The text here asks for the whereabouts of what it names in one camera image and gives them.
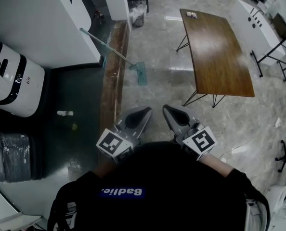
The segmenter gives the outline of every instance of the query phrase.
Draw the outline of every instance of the black shirt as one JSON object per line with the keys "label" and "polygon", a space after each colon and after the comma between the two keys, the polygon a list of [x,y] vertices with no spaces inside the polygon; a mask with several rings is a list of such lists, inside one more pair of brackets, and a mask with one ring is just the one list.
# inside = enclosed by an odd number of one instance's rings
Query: black shirt
{"label": "black shirt", "polygon": [[266,206],[244,173],[224,178],[170,142],[148,143],[104,179],[88,172],[60,189],[48,230],[67,230],[69,203],[76,205],[74,230],[173,228],[244,230],[246,201]]}

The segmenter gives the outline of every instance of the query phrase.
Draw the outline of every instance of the marble floor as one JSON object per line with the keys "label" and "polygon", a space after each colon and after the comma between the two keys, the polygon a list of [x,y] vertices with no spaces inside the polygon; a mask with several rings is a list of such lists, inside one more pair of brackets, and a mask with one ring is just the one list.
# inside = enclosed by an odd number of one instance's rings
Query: marble floor
{"label": "marble floor", "polygon": [[[152,107],[153,118],[142,141],[171,140],[173,133],[162,115],[162,106],[182,105],[194,92],[195,79],[189,48],[176,52],[185,35],[183,23],[167,20],[166,16],[180,18],[179,9],[187,8],[225,17],[247,58],[255,97],[227,96],[213,109],[209,95],[187,107],[194,109],[196,117],[215,134],[219,144],[213,154],[247,173],[254,186],[265,193],[280,178],[285,183],[286,175],[277,172],[282,164],[274,158],[283,153],[280,140],[286,141],[286,83],[279,66],[263,66],[264,77],[259,78],[250,49],[245,47],[229,15],[235,1],[150,0],[144,26],[133,28],[128,47],[131,61],[145,61],[148,85],[138,86],[136,72],[127,69],[122,111],[140,105]],[[276,128],[278,117],[281,126]]]}

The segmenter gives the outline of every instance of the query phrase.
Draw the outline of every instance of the trash can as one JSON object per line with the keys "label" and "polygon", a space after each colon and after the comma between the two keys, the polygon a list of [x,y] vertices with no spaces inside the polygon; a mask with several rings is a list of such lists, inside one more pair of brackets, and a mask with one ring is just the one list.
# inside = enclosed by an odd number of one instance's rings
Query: trash can
{"label": "trash can", "polygon": [[134,27],[142,27],[144,25],[144,14],[140,15],[138,19],[135,20],[134,23],[132,23]]}
{"label": "trash can", "polygon": [[42,148],[24,133],[0,133],[0,182],[39,180]]}
{"label": "trash can", "polygon": [[33,115],[44,77],[41,66],[0,43],[0,109],[20,117]]}

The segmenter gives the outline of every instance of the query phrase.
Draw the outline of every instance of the blue logo patch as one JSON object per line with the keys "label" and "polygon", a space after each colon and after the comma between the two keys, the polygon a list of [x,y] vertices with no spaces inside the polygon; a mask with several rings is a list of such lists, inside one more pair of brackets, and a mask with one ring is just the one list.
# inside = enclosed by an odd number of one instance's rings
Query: blue logo patch
{"label": "blue logo patch", "polygon": [[102,198],[128,198],[128,199],[145,198],[145,188],[135,188],[135,187],[103,188],[100,191],[99,196]]}

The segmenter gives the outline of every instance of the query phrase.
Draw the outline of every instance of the black and white machine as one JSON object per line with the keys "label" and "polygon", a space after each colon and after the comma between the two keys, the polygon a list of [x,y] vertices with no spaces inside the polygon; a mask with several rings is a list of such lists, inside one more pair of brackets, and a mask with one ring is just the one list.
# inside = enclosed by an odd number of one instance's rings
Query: black and white machine
{"label": "black and white machine", "polygon": [[44,77],[42,67],[0,43],[0,109],[20,117],[33,115]]}

